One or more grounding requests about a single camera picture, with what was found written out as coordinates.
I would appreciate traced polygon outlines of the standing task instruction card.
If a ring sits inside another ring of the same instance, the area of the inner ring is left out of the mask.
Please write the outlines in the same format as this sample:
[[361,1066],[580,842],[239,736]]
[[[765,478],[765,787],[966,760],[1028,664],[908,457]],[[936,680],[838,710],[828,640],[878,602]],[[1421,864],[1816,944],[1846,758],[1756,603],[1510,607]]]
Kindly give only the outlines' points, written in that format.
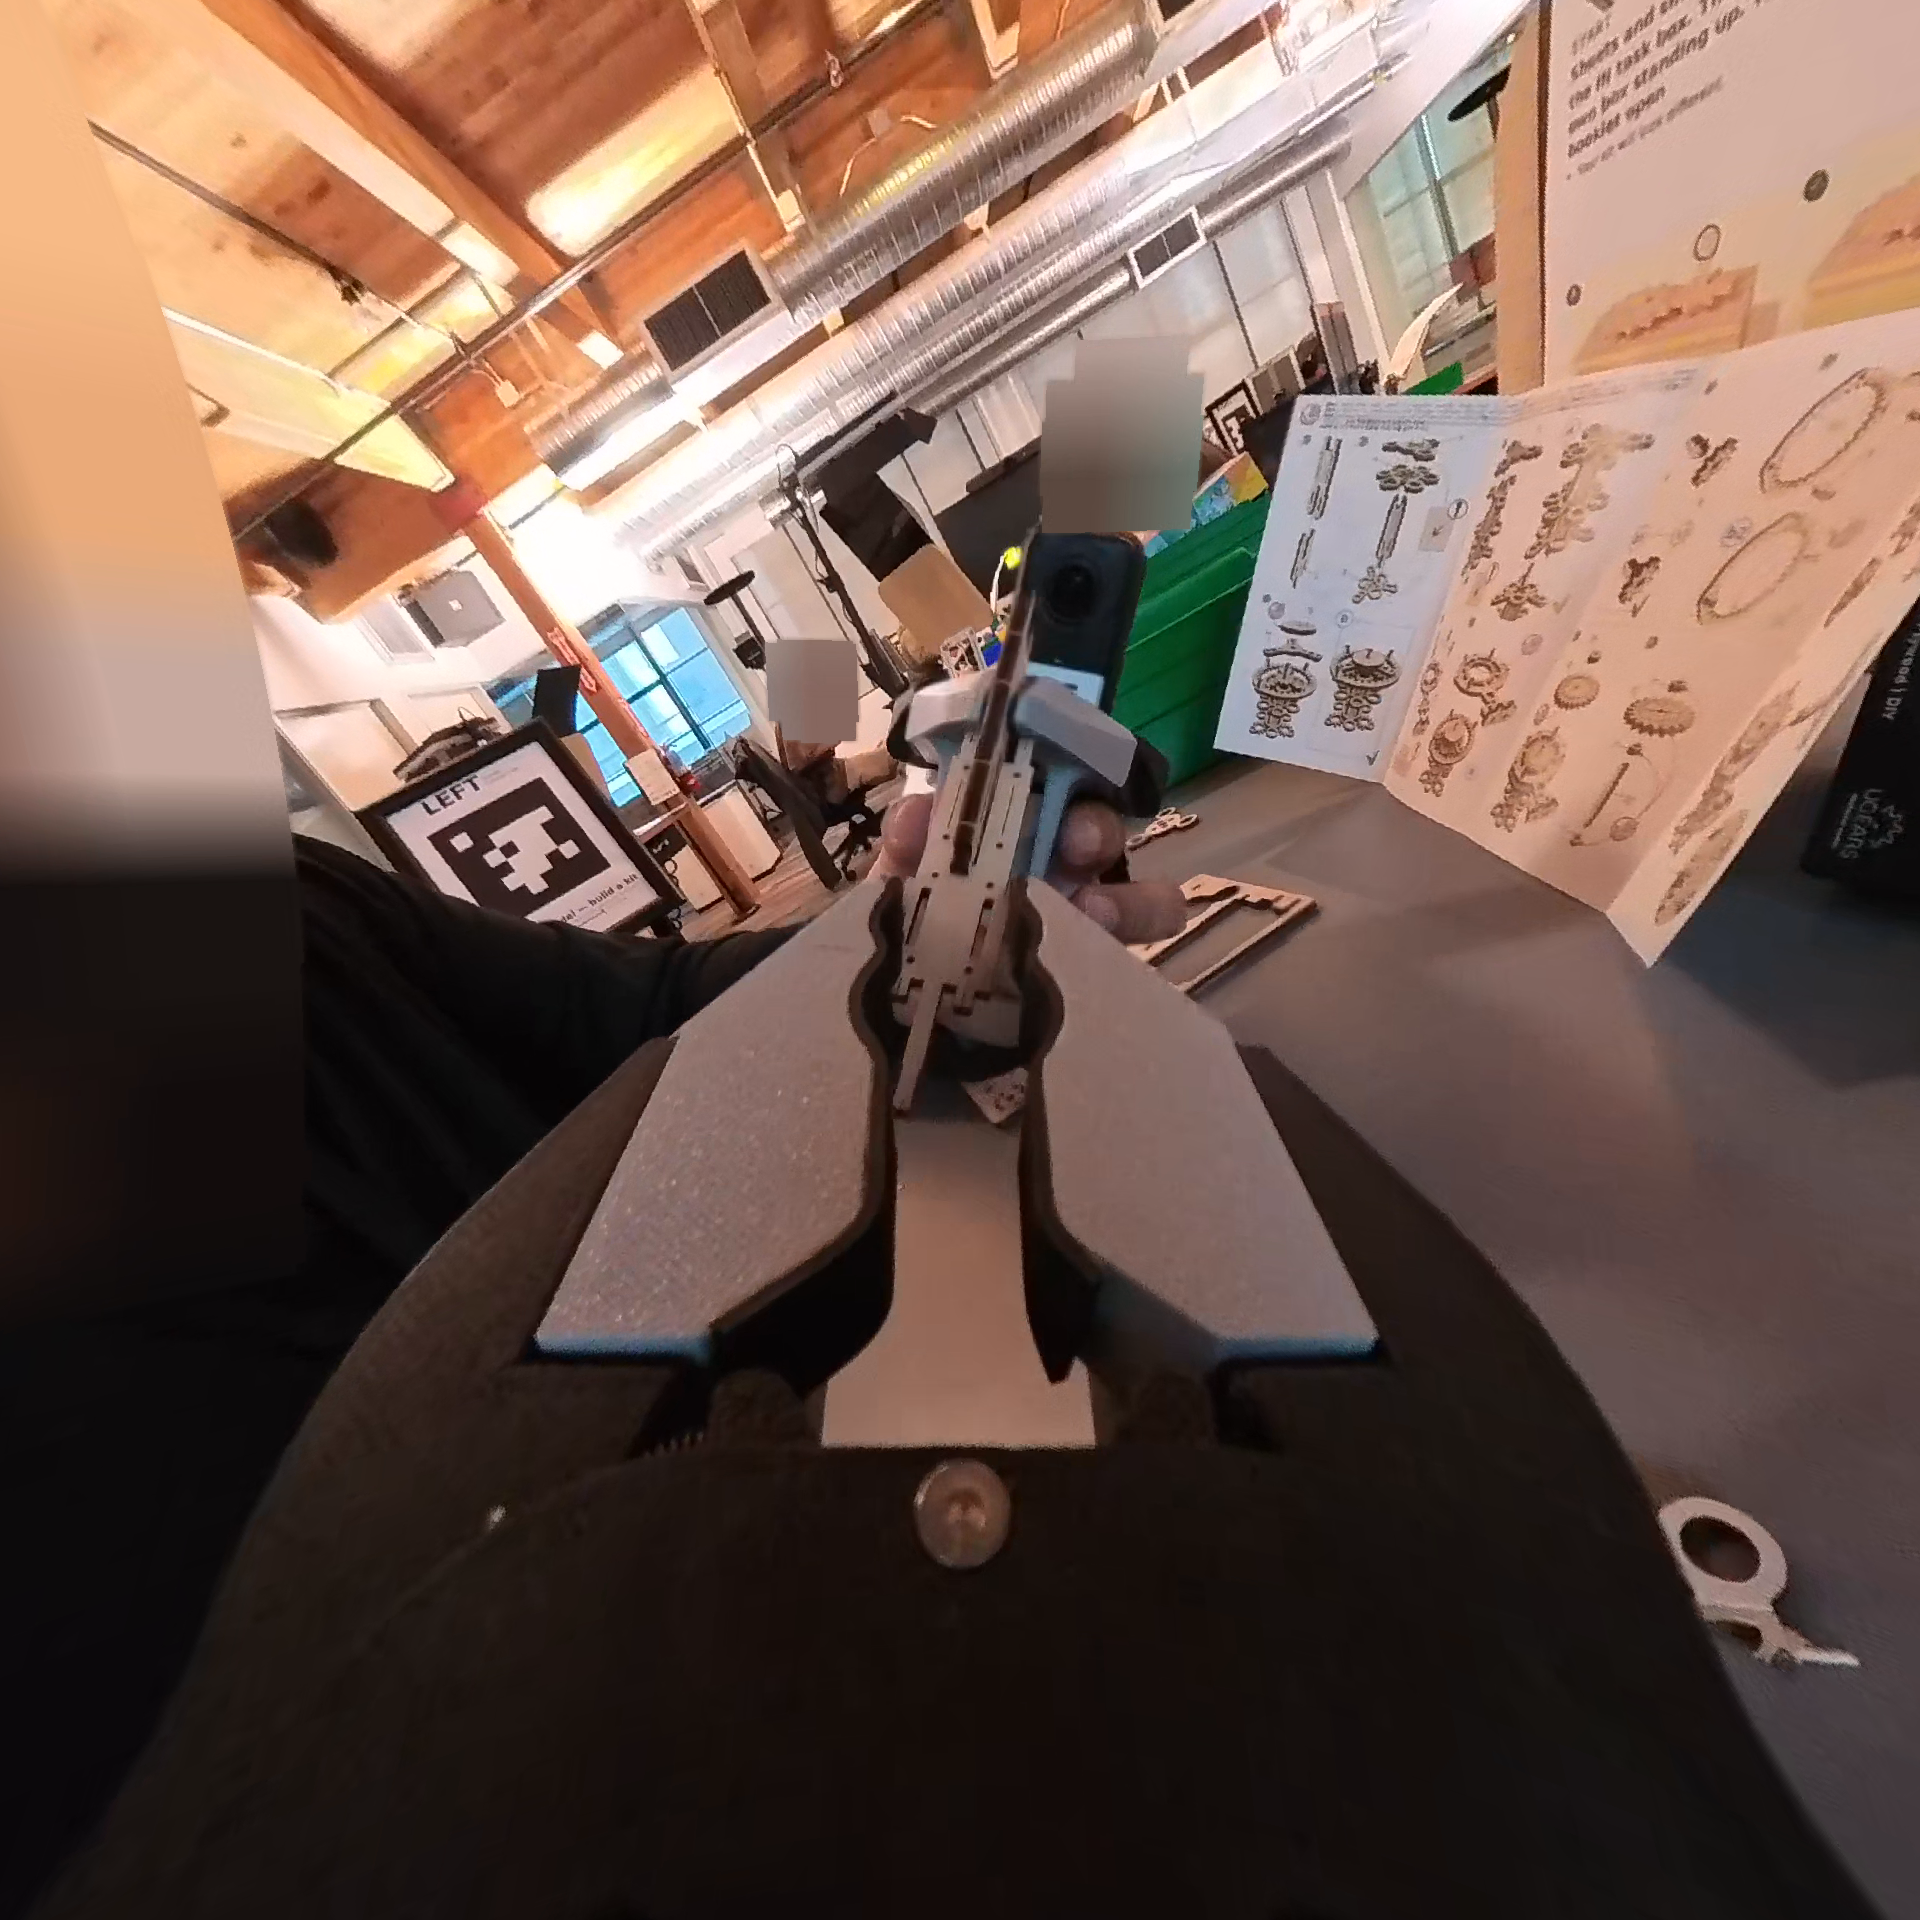
[[1916,2],[1530,4],[1500,392],[1853,324],[1916,348],[1916,113]]

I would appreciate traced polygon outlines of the person's left forearm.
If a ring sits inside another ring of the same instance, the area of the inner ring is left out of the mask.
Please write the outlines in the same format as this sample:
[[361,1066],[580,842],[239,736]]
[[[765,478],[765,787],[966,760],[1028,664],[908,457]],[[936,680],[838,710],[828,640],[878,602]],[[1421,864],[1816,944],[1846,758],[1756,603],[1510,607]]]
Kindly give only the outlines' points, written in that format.
[[793,928],[703,944],[517,922],[296,835],[302,1290],[382,1299],[637,1050]]

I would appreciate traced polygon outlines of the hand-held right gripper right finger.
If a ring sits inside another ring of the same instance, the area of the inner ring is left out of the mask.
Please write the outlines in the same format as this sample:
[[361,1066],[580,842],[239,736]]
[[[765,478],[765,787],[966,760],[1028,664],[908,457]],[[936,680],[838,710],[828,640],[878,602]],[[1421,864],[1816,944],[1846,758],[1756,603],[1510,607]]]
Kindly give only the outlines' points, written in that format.
[[1024,907],[1024,1310],[1063,1380],[1365,1361],[1378,1331],[1230,1032],[1070,900]]

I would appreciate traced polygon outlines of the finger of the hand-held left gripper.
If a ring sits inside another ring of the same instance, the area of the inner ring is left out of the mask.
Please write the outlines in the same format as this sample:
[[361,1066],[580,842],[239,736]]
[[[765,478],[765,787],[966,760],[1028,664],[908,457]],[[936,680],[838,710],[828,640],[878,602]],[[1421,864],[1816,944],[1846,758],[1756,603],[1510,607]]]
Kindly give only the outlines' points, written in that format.
[[1092,798],[1122,811],[1133,735],[1068,684],[1036,672],[1020,691],[1020,744],[1031,751],[1032,772],[1020,875],[1047,878],[1073,802]]
[[973,802],[991,802],[1009,760],[1009,684],[961,678],[917,689],[903,715],[903,744],[935,792],[956,779]]

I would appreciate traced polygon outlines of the silver ventilation duct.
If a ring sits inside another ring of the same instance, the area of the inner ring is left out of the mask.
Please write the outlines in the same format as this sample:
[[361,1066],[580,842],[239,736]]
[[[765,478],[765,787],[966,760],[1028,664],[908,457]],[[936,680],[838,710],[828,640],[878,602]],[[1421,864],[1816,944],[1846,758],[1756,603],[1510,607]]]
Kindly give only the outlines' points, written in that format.
[[1262,15],[1258,2],[1106,4],[996,81],[957,120],[761,262],[797,324],[856,298],[976,208]]
[[796,366],[765,379],[697,439],[639,466],[620,488],[584,497],[589,516],[637,527],[668,550],[697,537],[773,486],[780,448],[830,436],[882,400],[905,400],[949,364],[1039,308],[1206,201],[1228,180],[1278,161],[1284,178],[1316,171],[1349,150],[1342,115],[1320,113],[1271,135],[1215,131],[1149,142],[1140,129],[1022,204],[936,270],[886,298]]

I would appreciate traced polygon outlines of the green plastic bin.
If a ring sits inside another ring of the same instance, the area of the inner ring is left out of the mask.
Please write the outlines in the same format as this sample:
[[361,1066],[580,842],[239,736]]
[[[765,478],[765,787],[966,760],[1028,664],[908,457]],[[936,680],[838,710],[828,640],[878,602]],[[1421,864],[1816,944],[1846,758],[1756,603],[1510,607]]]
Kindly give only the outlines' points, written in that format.
[[1166,792],[1218,760],[1215,722],[1268,508],[1271,497],[1245,502],[1145,563],[1112,715],[1164,758]]

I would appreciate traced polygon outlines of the folded assembly instruction sheet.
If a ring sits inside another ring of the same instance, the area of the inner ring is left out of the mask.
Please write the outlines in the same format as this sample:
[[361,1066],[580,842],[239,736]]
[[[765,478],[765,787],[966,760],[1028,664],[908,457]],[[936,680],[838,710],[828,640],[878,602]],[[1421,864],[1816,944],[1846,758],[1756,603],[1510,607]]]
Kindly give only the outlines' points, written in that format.
[[1916,312],[1294,403],[1218,752],[1378,784],[1652,966],[1916,595]]

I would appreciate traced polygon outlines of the punched-out wooden sheet frame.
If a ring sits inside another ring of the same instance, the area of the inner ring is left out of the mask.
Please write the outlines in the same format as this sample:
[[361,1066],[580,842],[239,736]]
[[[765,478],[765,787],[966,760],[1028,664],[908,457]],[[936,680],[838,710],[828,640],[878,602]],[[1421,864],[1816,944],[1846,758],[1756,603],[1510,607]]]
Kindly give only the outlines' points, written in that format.
[[1310,896],[1209,874],[1186,878],[1181,896],[1183,924],[1132,953],[1189,999],[1245,972],[1316,915]]

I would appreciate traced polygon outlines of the person's left hand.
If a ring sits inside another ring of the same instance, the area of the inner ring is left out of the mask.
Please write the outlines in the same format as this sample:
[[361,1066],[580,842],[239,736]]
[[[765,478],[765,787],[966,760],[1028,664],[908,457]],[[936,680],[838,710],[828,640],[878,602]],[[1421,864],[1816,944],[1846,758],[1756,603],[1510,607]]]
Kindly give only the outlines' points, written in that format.
[[[905,881],[918,868],[932,807],[932,793],[921,792],[884,811],[869,875]],[[1063,817],[1047,882],[1122,944],[1152,944],[1183,930],[1189,904],[1175,882],[1129,881],[1120,872],[1124,839],[1124,820],[1112,807],[1073,801]]]

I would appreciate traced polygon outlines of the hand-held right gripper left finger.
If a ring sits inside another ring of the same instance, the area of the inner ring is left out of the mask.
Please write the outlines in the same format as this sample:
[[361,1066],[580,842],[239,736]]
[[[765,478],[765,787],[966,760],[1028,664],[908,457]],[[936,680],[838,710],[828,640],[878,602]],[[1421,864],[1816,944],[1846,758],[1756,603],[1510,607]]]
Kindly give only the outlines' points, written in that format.
[[685,1019],[534,1331],[545,1361],[821,1388],[890,1304],[897,891],[856,884]]

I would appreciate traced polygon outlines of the black softbox light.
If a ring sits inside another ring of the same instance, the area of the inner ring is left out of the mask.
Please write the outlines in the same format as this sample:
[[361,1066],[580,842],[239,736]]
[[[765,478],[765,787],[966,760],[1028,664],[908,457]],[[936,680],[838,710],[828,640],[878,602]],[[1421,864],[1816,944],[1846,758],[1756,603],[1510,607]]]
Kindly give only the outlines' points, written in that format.
[[925,523],[879,471],[912,447],[930,441],[935,426],[888,392],[808,448],[790,441],[775,447],[775,516],[797,528],[812,582],[846,619],[861,672],[888,703],[908,686],[905,664],[896,646],[861,616],[824,534],[874,582],[928,547]]

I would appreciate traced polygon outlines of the cardboard box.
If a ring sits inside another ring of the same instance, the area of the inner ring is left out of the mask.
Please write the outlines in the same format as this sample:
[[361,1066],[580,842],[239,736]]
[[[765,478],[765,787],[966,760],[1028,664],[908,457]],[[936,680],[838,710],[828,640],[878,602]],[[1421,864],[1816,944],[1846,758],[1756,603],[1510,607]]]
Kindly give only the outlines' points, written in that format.
[[878,579],[878,598],[897,622],[896,648],[912,668],[935,666],[950,640],[985,634],[991,603],[938,545],[922,545]]

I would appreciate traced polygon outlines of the long wooden model part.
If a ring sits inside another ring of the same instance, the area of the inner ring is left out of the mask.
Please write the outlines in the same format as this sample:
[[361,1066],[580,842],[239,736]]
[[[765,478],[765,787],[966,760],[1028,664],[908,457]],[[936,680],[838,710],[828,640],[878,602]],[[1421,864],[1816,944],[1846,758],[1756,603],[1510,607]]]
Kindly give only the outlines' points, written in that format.
[[903,884],[896,1019],[905,1028],[896,1088],[897,1118],[910,1116],[936,1034],[1008,1050],[1020,1041],[1022,993],[1008,961],[1008,927],[1022,828],[1032,801],[1031,751],[1015,735],[1036,612],[1037,550],[1028,547],[998,659],[976,678],[1009,684],[1009,760],[991,802],[973,802],[950,779],[935,792],[928,842],[912,882]]

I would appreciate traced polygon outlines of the black model kit box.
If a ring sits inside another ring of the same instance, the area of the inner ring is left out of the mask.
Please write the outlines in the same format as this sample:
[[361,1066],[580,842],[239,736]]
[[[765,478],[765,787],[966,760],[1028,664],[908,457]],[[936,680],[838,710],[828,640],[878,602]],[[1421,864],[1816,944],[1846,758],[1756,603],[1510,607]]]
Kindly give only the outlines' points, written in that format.
[[1917,607],[1868,674],[1798,867],[1865,896],[1917,900]]

